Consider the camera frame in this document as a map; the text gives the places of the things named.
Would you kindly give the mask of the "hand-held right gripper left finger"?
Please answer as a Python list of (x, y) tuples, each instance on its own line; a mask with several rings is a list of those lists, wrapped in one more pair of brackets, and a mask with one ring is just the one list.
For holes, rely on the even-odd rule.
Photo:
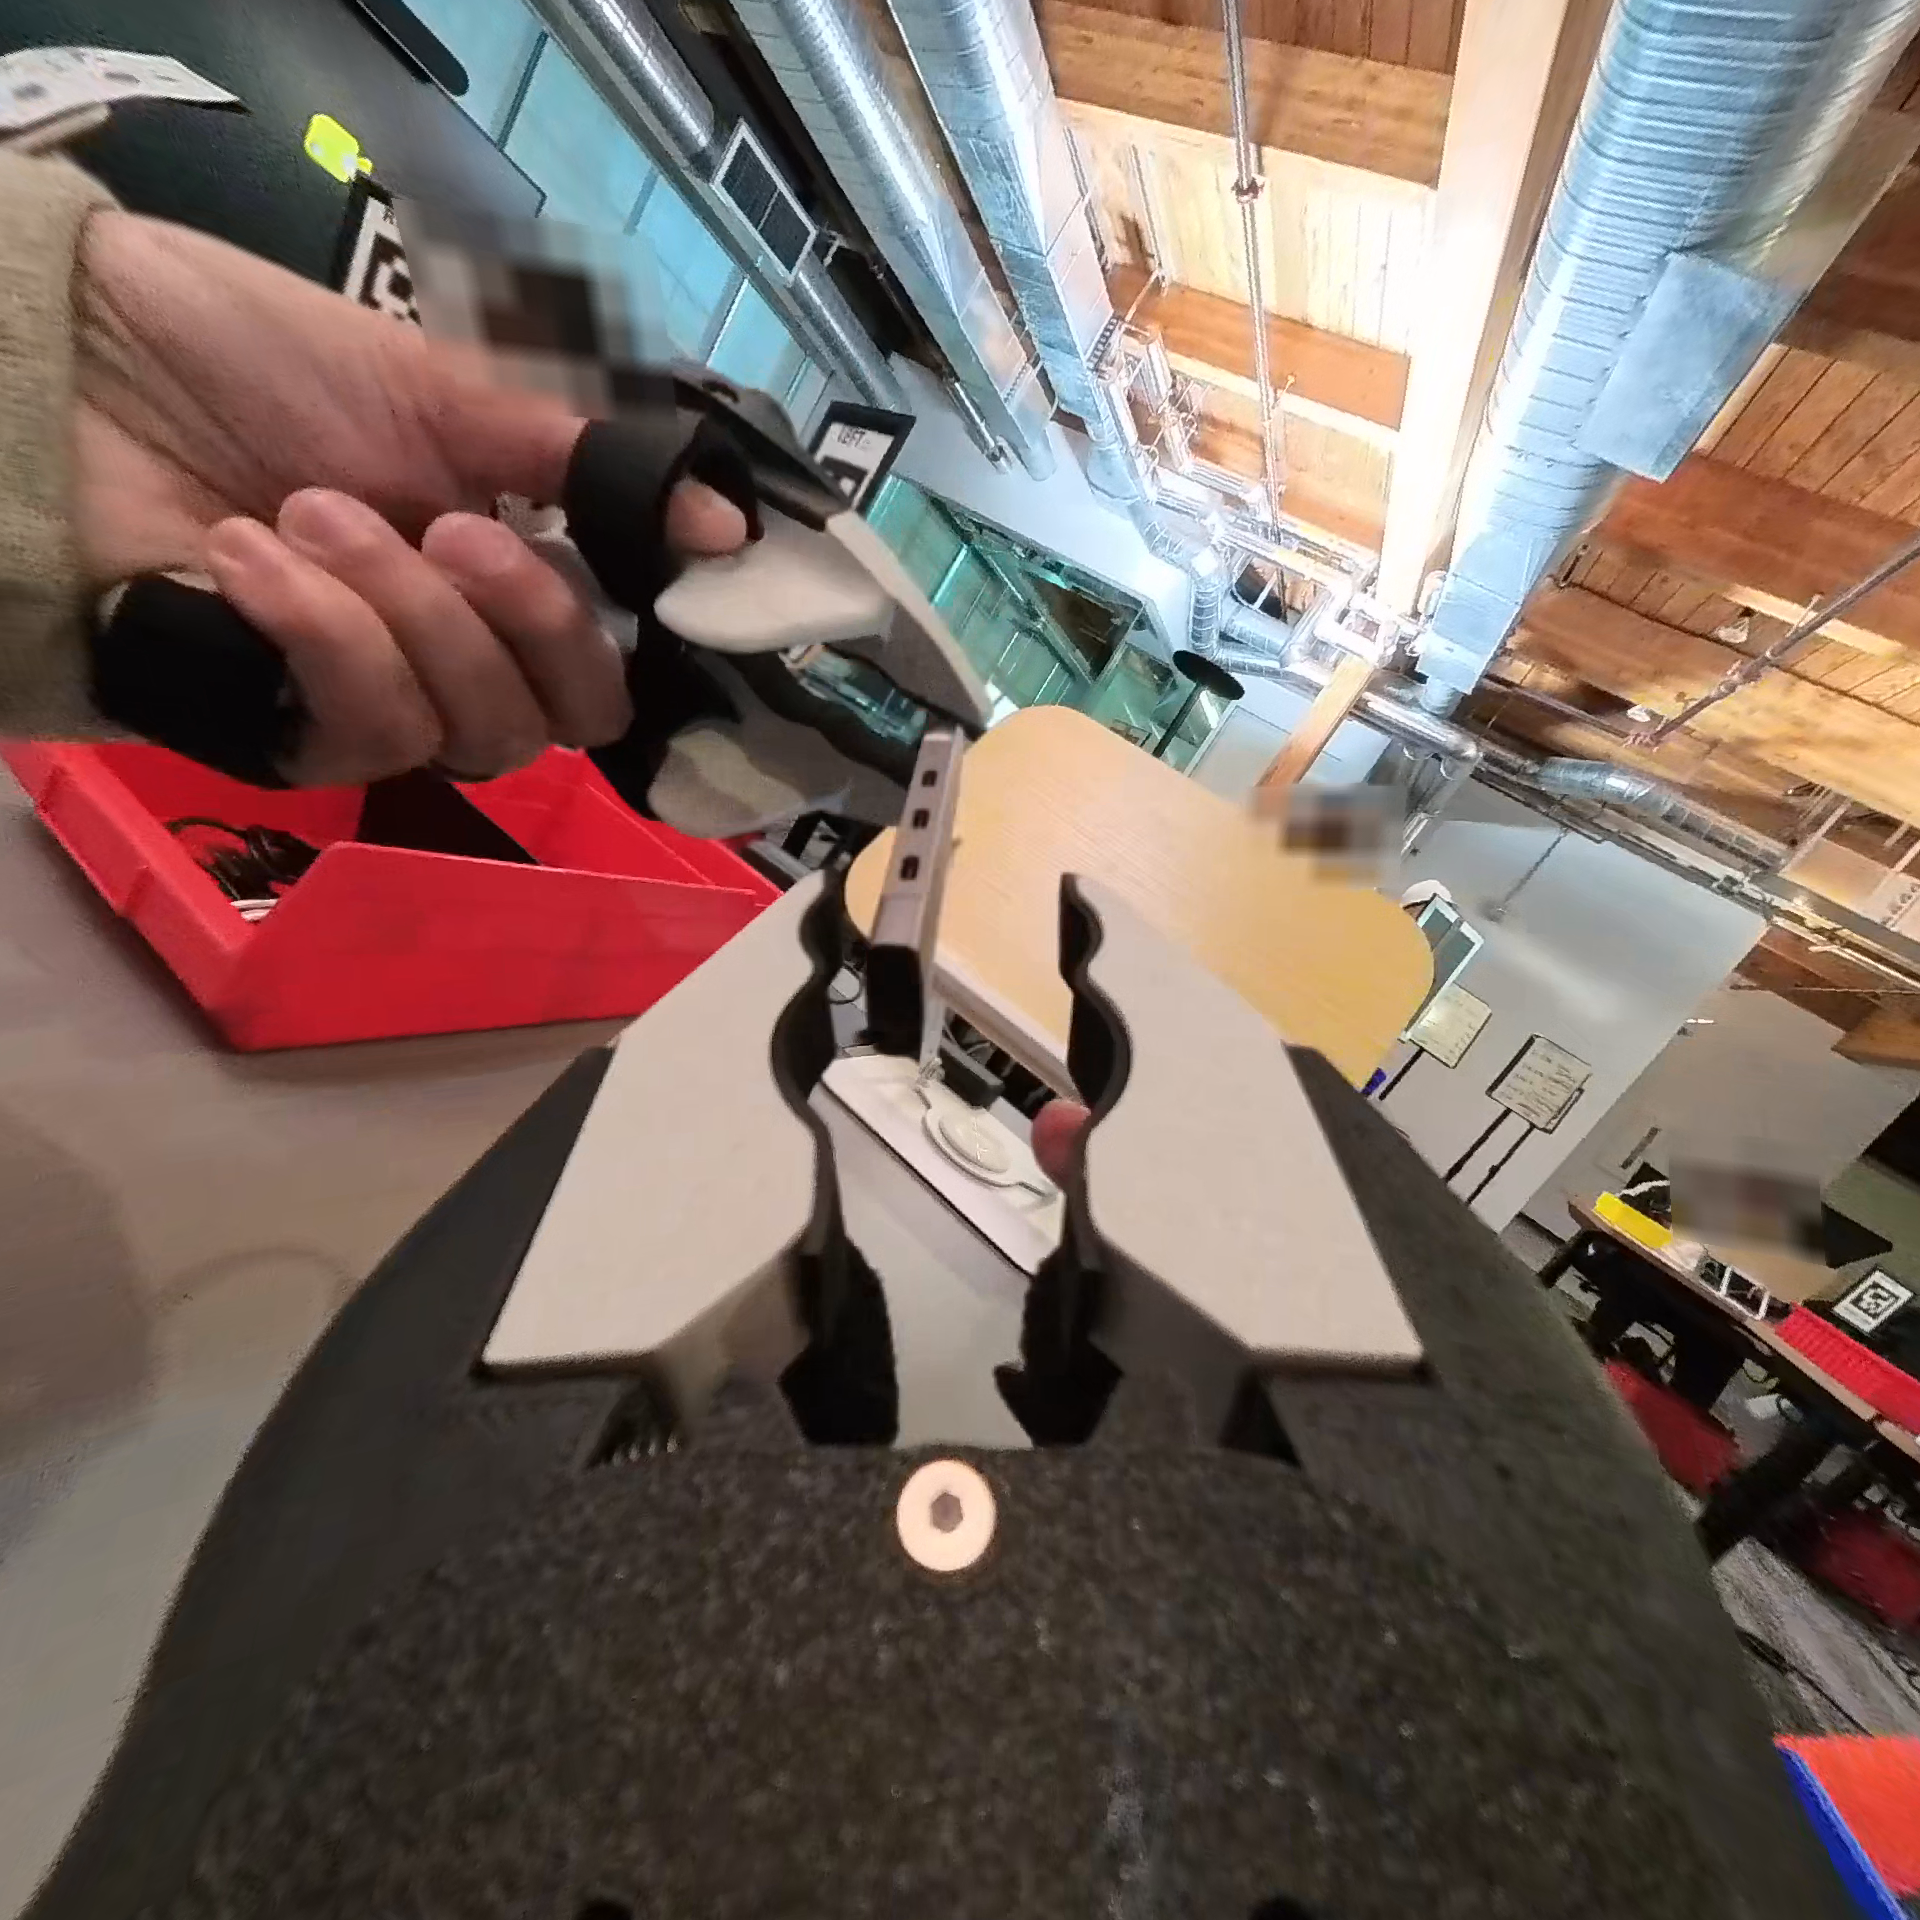
[(816, 1444), (898, 1437), (889, 1313), (813, 1108), (842, 960), (842, 886), (814, 876), (623, 1033), (485, 1374), (635, 1384), (672, 1427), (758, 1384)]

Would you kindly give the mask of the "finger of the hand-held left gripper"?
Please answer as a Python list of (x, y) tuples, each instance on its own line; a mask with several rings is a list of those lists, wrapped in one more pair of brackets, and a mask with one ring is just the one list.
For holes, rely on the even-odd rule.
[(898, 817), (917, 739), (875, 730), (833, 697), (784, 709), (749, 697), (650, 702), (653, 814), (696, 840), (722, 842), (821, 811), (861, 826)]
[(760, 540), (730, 557), (688, 563), (662, 590), (657, 622), (735, 661), (831, 650), (878, 668), (960, 730), (992, 724), (992, 696), (944, 614), (861, 514), (821, 526), (763, 514)]

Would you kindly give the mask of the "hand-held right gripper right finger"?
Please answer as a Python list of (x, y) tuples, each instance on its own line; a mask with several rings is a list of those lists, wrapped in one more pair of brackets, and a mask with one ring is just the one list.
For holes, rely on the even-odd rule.
[(1128, 1386), (1198, 1437), (1289, 1449), (1283, 1378), (1408, 1378), (1425, 1344), (1281, 1030), (1111, 884), (1066, 876), (1063, 1234), (998, 1386), (1039, 1449), (1096, 1441)]

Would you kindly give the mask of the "grey USB hub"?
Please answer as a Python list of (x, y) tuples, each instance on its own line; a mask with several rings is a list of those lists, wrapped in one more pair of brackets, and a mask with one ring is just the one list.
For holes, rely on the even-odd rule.
[(880, 1054), (917, 1066), (941, 1046), (942, 1004), (934, 969), (967, 745), (969, 736), (960, 726), (927, 730), (870, 936), (870, 1040)]

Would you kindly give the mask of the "red plastic bin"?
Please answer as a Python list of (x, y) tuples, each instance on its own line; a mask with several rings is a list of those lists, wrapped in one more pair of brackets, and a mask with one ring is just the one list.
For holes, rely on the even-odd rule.
[[(263, 790), (134, 745), (9, 744), (41, 827), (233, 1049), (635, 1017), (778, 890), (730, 846), (632, 811), (582, 752), (459, 785), (535, 867), (353, 842), (363, 789)], [(243, 918), (165, 822), (203, 814), (323, 849)]]

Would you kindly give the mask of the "black cable black plugs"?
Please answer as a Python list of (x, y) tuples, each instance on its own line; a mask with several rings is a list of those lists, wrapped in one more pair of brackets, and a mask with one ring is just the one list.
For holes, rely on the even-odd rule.
[(323, 849), (296, 833), (187, 814), (165, 822), (245, 921), (263, 921), (319, 865)]

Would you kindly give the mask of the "person's left forearm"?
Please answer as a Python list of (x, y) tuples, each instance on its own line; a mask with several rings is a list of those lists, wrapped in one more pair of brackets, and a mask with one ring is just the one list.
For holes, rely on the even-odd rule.
[(113, 196), (72, 161), (3, 157), (3, 734), (94, 731), (104, 590), (80, 536), (85, 242)]

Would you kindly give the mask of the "grey desk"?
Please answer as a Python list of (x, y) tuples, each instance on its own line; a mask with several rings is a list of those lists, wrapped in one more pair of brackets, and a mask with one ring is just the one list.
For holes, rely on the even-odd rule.
[(617, 1024), (223, 1046), (6, 778), (6, 1558), (94, 1486), (195, 1541), (333, 1314)]

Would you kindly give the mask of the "person's left hand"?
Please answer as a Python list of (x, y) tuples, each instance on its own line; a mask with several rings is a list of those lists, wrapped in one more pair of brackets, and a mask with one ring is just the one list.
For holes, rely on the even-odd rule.
[(587, 420), (199, 230), (102, 208), (78, 251), (88, 588), (201, 576), (287, 662), (289, 785), (503, 778), (633, 721), (593, 602), (494, 516), (558, 506)]

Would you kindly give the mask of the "black white printed tag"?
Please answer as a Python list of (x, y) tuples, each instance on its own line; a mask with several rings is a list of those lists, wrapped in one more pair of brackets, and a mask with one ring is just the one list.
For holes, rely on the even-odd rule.
[(848, 509), (867, 514), (914, 425), (913, 414), (863, 400), (831, 400), (810, 430), (807, 452)]
[(393, 194), (374, 176), (360, 176), (347, 188), (330, 284), (354, 306), (415, 329), (424, 325)]

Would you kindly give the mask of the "black bin divider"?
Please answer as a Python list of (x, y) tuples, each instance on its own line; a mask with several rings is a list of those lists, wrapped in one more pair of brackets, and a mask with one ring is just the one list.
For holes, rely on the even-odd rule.
[(455, 781), (431, 771), (370, 781), (353, 842), (437, 858), (538, 865), (538, 856), (474, 805)]

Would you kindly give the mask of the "wooden side table top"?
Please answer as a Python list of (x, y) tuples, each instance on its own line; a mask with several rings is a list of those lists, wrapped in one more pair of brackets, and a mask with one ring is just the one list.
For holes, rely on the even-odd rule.
[(1397, 904), (1315, 877), (1273, 822), (1093, 717), (1022, 709), (966, 754), (935, 978), (949, 1008), (1062, 1094), (1071, 873), (1111, 886), (1357, 1088), (1434, 984), (1427, 938)]

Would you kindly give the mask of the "distant work table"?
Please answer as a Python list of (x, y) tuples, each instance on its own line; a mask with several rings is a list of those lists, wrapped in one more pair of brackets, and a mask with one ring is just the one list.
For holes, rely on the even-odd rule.
[(1704, 1530), (1720, 1549), (1745, 1539), (1802, 1490), (1833, 1452), (1873, 1482), (1917, 1498), (1917, 1384), (1792, 1291), (1746, 1276), (1715, 1252), (1678, 1240), (1630, 1198), (1602, 1194), (1573, 1206), (1575, 1232), (1560, 1242), (1539, 1282), (1552, 1290), (1579, 1273), (1593, 1309), (1579, 1325), (1590, 1348), (1611, 1360), (1632, 1329), (1669, 1334), (1669, 1400), (1709, 1424), (1737, 1369), (1757, 1365), (1794, 1406), (1791, 1429), (1761, 1457), (1709, 1482)]

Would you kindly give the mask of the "black panel yellow sticker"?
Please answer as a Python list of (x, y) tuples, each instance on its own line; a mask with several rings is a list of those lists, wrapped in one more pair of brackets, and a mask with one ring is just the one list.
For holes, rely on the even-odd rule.
[(314, 116), (354, 134), (374, 179), (405, 201), (529, 220), (543, 188), (424, 66), (416, 4), (6, 2), (8, 56), (51, 46), (171, 58), (238, 107), (134, 100), (80, 139), (80, 163), (138, 213), (213, 233), (330, 282), (351, 185), (305, 149)]

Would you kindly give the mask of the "large silver ventilation duct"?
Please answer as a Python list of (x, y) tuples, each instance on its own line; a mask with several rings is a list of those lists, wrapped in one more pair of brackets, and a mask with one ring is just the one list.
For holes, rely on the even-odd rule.
[(1789, 230), (1917, 4), (1614, 4), (1464, 478), (1425, 630), (1453, 713), (1627, 475), (1686, 460), (1813, 278)]

